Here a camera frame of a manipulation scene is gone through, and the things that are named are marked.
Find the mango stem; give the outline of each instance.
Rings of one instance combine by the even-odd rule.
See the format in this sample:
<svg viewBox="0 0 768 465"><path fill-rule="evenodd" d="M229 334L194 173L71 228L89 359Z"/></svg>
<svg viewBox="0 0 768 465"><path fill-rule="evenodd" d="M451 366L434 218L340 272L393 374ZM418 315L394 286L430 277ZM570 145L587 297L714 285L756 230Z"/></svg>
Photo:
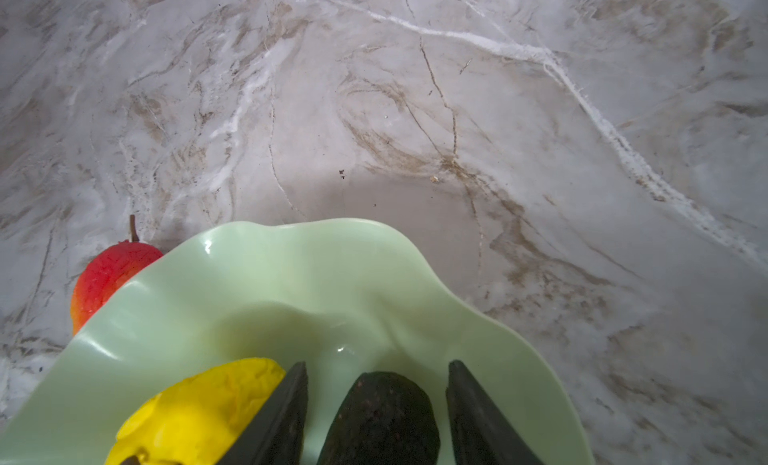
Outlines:
<svg viewBox="0 0 768 465"><path fill-rule="evenodd" d="M130 240L139 241L139 235L136 233L136 215L130 216Z"/></svg>

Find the dark avocado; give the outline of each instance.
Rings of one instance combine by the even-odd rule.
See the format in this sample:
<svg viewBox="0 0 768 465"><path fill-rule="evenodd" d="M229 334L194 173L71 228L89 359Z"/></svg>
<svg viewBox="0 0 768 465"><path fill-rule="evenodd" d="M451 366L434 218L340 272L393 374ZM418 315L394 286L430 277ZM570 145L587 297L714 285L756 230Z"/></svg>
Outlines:
<svg viewBox="0 0 768 465"><path fill-rule="evenodd" d="M318 465L435 465L440 450L426 392L403 375L360 375L328 431Z"/></svg>

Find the white vein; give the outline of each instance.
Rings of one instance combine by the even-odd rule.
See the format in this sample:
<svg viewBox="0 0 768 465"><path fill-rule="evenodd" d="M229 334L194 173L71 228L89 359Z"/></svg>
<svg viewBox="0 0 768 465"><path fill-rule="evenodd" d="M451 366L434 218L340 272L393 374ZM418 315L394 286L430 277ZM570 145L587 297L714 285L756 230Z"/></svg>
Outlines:
<svg viewBox="0 0 768 465"><path fill-rule="evenodd" d="M542 46L530 46L516 42L497 42L484 36L478 36L467 32L453 32L435 30L414 25L406 20L396 16L384 16L372 12L369 9L362 8L354 3L343 2L341 0L328 0L337 6L353 9L370 16L380 22L390 22L401 28L408 29L422 36L439 36L460 40L476 46L488 53L496 56L503 56L525 62L535 62L544 67L544 70L552 76L557 82L560 82L573 95L578 103L584 108L587 116L610 143L619 160L627 171L636 180L645 183L648 191L655 198L662 198L666 203L683 215L698 231L715 240L715 242L732 249L742 258L748 260L752 265L768 274L768 257L757 250L757 247L744 239L734 230L727 228L720 223L708 210L700 207L693 200L687 198L684 194L677 191L672 185L667 183L656 173L645 161L643 156L638 153L629 144L629 141L610 123L594 105L588 100L581 89L571 80L557 60L552 50Z"/></svg>
<svg viewBox="0 0 768 465"><path fill-rule="evenodd" d="M274 138L275 134L275 104L274 102L271 105L270 108L270 118L272 122L272 128L270 128L270 142L267 148L270 150L270 165L272 166L272 176L275 178L275 182L277 183L277 188L280 189L280 191L283 192L283 196L286 198L286 201L288 202L288 205L290 206L291 210L294 210L296 213L301 215L301 218L304 220L308 220L306 215L302 213L301 210L299 210L297 207L293 206L293 202L290 201L290 198L288 198L288 193L286 193L286 190L283 188L283 185L280 183L280 179L277 178L277 172L275 171L275 155L272 153L272 139Z"/></svg>
<svg viewBox="0 0 768 465"><path fill-rule="evenodd" d="M272 48L266 50L262 57L251 64L246 72L250 72L252 75L246 80L245 85L240 90L235 112L224 122L224 124L210 134L211 139L222 134L228 135L232 138L234 152L237 153L238 156L241 156L244 153L241 147L241 137L237 133L240 129L240 120L242 120L245 114L253 107L256 93L267 90L276 70L283 63L283 60L290 54L290 51L293 48L293 43L294 40L279 40ZM210 191L219 188L224 181L232 175L237 162L238 160L230 160L218 173L216 173L208 185Z"/></svg>
<svg viewBox="0 0 768 465"><path fill-rule="evenodd" d="M497 25L497 24L496 24L496 22L494 22L493 20L491 20L490 18L488 18L488 17L485 15L485 11L484 11L484 10L483 10L483 9L482 9L482 8L481 8L481 7L480 7L478 4L477 4L477 2L476 2L475 0L461 0L461 1L462 1L462 2L464 2L464 4L465 4L466 6L468 6L469 8L471 8L471 9L472 9L472 10L473 10L475 13L477 13L477 14L478 14L478 15L480 15L481 17L485 18L486 20L488 20L488 23L490 23L491 25L493 25L493 27L494 27L494 28L496 28L496 31L498 31L499 33L501 33L501 34L502 34L502 36L504 36L505 38L509 39L509 35L507 35L507 33L504 31L504 29L503 29L503 28L501 28L499 25Z"/></svg>

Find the marble countertop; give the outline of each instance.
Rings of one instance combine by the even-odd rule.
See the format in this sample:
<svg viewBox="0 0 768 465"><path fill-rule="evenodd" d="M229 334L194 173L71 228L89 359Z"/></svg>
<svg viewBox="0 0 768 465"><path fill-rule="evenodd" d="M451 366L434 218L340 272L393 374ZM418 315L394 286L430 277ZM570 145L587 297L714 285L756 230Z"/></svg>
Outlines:
<svg viewBox="0 0 768 465"><path fill-rule="evenodd" d="M598 464L762 463L766 6L0 0L1 422L129 214L348 216L535 345Z"/></svg>

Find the green bowl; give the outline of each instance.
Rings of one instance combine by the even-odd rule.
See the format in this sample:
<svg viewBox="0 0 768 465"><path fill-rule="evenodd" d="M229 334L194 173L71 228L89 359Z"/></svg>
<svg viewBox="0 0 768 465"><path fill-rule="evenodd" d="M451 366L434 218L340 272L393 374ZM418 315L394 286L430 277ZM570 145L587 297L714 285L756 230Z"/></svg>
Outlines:
<svg viewBox="0 0 768 465"><path fill-rule="evenodd" d="M547 465L594 463L558 378L519 335L468 307L397 230L337 219L221 225L118 290L0 437L0 463L100 465L122 422L169 385L245 357L306 361L302 465L314 465L354 379L396 371L435 409L454 463L448 362L459 359Z"/></svg>

